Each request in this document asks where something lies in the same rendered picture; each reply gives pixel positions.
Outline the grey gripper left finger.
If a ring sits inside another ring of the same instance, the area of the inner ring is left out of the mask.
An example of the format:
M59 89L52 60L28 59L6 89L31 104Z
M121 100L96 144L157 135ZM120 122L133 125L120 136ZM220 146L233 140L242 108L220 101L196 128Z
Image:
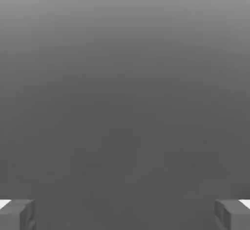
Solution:
M36 230L35 200L10 200L0 209L0 230Z

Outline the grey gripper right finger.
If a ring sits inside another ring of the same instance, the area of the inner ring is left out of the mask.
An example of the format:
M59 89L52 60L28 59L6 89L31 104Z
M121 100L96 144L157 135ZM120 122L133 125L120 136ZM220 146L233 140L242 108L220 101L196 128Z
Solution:
M250 199L215 200L218 230L250 230Z

